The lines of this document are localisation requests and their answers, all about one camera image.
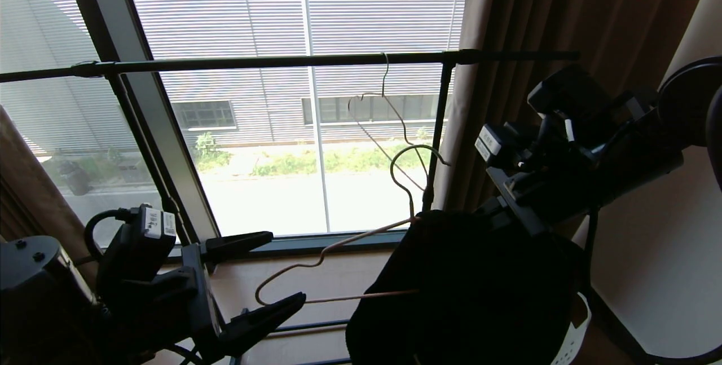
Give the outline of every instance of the road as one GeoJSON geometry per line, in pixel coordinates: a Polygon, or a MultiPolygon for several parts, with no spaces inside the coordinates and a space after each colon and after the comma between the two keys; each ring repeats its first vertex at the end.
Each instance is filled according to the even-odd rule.
{"type": "MultiPolygon", "coordinates": [[[[425,182],[423,170],[408,174],[425,182]]],[[[422,193],[405,178],[413,194],[415,211],[421,210],[422,193]]],[[[224,236],[255,231],[272,231],[275,236],[325,233],[323,193],[320,177],[233,178],[202,175],[201,183],[224,236]]],[[[333,232],[365,231],[408,217],[408,196],[391,181],[386,170],[361,174],[327,174],[328,212],[333,232]]],[[[83,223],[102,210],[150,203],[160,206],[151,188],[123,192],[91,192],[85,196],[65,195],[83,223]]],[[[105,246],[120,223],[106,219],[98,224],[96,240],[105,246]]]]}

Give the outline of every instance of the building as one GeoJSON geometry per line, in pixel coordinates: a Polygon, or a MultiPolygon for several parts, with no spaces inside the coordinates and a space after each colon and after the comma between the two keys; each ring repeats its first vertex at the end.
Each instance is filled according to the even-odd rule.
{"type": "MultiPolygon", "coordinates": [[[[155,59],[453,50],[464,7],[464,0],[134,1],[155,59]]],[[[2,72],[97,58],[74,0],[2,0],[2,72]],[[52,22],[39,23],[33,16],[38,12],[52,22]]],[[[213,70],[161,77],[188,144],[209,131],[222,146],[259,146],[314,141],[314,93],[323,141],[366,138],[346,106],[353,96],[381,92],[385,69],[213,70]]],[[[412,135],[433,130],[440,75],[439,65],[389,69],[386,94],[412,135]]],[[[0,90],[2,105],[38,155],[136,148],[105,80],[18,82],[0,90]]],[[[374,138],[402,135],[395,113],[379,97],[354,103],[353,111],[374,138]]]]}

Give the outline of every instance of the white perforated strap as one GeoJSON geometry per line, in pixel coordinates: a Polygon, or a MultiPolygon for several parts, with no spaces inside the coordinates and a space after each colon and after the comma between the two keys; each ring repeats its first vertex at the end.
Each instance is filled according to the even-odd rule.
{"type": "Polygon", "coordinates": [[[552,361],[552,365],[571,363],[572,360],[577,357],[579,349],[582,346],[587,326],[589,326],[589,321],[591,320],[591,310],[589,309],[589,303],[586,301],[584,295],[582,293],[577,294],[580,298],[582,298],[582,301],[584,301],[584,306],[587,309],[587,318],[584,322],[582,322],[582,324],[580,324],[579,327],[575,328],[574,324],[569,324],[567,335],[565,335],[562,347],[559,349],[559,354],[557,354],[557,357],[552,361]]]}

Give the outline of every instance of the glass window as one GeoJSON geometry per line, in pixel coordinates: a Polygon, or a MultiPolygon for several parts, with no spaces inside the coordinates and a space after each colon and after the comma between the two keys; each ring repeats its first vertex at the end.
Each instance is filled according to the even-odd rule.
{"type": "Polygon", "coordinates": [[[235,128],[230,101],[194,101],[173,105],[183,128],[235,128]]]}
{"type": "MultiPolygon", "coordinates": [[[[0,72],[98,59],[75,0],[2,0],[0,72]]],[[[0,100],[82,223],[103,210],[160,206],[134,137],[104,79],[3,83],[0,100]]],[[[120,223],[95,228],[101,247],[120,223]]]]}
{"type": "MultiPolygon", "coordinates": [[[[155,59],[453,50],[464,13],[464,0],[134,1],[155,59]]],[[[389,160],[356,124],[336,124],[353,123],[348,98],[381,92],[385,71],[371,65],[161,73],[171,103],[232,104],[231,130],[208,129],[216,111],[186,115],[174,106],[181,125],[199,124],[183,134],[221,233],[357,231],[404,218],[408,201],[389,178],[389,160]],[[312,120],[314,97],[320,124],[312,120]],[[201,149],[211,156],[198,157],[201,149]]],[[[407,124],[412,141],[430,141],[433,122],[424,120],[435,113],[440,75],[436,64],[389,68],[385,93],[417,121],[407,124]],[[408,106],[406,96],[413,97],[408,106]]],[[[403,147],[386,101],[369,96],[353,107],[359,121],[389,122],[365,125],[387,151],[403,147]]],[[[408,157],[402,168],[423,185],[416,155],[408,157]]],[[[420,209],[421,192],[413,191],[420,209]]]]}

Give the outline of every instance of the brown curtain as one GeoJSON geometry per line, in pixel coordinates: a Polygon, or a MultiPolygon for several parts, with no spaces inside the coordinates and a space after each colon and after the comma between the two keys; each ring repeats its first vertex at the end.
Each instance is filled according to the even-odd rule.
{"type": "MultiPolygon", "coordinates": [[[[658,87],[698,0],[466,0],[461,48],[579,50],[610,95],[658,87]]],[[[473,210],[495,192],[474,141],[484,123],[536,122],[526,95],[563,62],[459,66],[434,208],[473,210]]]]}
{"type": "MultiPolygon", "coordinates": [[[[60,194],[0,106],[0,234],[8,242],[26,236],[55,237],[77,260],[89,255],[83,242],[83,224],[60,194]]],[[[95,288],[98,264],[79,268],[95,288]]]]}

